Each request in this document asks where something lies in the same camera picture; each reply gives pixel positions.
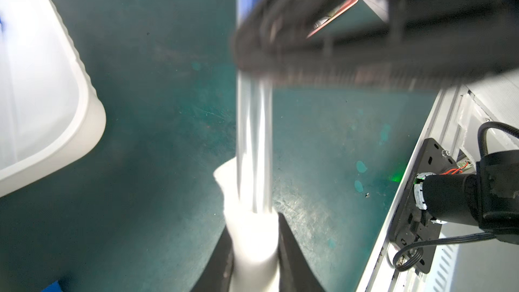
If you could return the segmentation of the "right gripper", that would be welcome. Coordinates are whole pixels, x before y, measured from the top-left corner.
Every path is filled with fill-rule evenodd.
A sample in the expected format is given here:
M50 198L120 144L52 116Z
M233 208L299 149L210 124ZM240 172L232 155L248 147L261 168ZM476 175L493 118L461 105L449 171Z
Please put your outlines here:
M518 0L388 0L384 26L327 41L354 85L454 85L518 68Z

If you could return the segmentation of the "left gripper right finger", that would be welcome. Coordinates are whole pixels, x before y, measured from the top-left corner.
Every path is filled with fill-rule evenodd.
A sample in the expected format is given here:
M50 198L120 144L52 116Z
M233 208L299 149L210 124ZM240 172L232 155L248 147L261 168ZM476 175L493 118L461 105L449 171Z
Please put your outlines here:
M324 291L283 214L278 213L279 291Z

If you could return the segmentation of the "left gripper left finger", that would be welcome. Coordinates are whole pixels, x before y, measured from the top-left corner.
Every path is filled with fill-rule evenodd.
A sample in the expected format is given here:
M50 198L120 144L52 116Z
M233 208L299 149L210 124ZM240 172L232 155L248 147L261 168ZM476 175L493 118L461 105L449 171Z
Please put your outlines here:
M231 286L233 265L232 238L227 227L224 227L204 271L194 284L191 292L228 292Z

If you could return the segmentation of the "test tube blue cap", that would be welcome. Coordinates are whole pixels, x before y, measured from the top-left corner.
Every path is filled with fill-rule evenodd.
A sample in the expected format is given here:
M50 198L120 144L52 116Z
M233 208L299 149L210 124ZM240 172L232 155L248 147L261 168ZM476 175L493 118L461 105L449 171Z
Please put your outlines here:
M237 0L240 26L257 0ZM272 212L272 83L237 72L237 189L243 207Z

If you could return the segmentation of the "white wipe cloth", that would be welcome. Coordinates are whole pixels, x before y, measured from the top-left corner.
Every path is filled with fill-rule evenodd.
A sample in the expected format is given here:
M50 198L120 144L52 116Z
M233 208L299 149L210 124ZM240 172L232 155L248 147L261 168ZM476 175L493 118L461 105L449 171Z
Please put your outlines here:
M223 163L214 178L224 197L223 214L232 240L230 291L279 291L278 213L248 211L238 198L237 161Z

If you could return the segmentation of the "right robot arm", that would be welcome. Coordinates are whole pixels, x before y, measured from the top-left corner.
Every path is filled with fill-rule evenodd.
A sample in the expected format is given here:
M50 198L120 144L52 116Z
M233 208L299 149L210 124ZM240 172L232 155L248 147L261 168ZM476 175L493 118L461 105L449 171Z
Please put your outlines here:
M318 35L314 24L345 0L237 0L245 10L232 38L239 70L282 84L343 82L361 87L441 89L518 67L518 0L386 0L385 24ZM416 206L477 234L421 239L393 258L416 265L427 247L497 239L518 243L518 151L490 153L486 122L472 174L436 174L413 184Z

